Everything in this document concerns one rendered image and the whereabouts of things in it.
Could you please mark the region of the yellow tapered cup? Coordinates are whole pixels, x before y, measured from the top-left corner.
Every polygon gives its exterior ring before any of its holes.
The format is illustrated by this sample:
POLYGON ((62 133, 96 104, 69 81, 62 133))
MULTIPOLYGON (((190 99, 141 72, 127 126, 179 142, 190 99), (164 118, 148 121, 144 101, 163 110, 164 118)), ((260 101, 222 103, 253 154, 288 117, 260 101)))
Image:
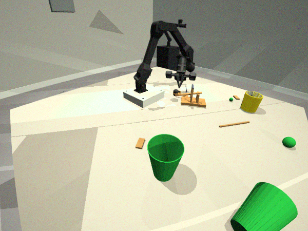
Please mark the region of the yellow tapered cup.
POLYGON ((243 112, 253 114, 257 111, 263 95, 254 91, 246 91, 240 109, 243 112))

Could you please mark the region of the green cup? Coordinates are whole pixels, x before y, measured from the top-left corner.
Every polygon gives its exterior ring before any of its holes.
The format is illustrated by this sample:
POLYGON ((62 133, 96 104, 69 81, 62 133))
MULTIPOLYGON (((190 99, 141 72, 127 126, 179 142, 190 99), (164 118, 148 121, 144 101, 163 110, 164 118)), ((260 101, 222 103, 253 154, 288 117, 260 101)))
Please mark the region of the green cup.
POLYGON ((231 218, 234 231, 280 231, 297 213, 291 198, 276 186, 257 183, 231 218))
POLYGON ((148 141, 147 150, 155 178, 169 181, 184 154, 181 140, 170 134, 159 134, 148 141))

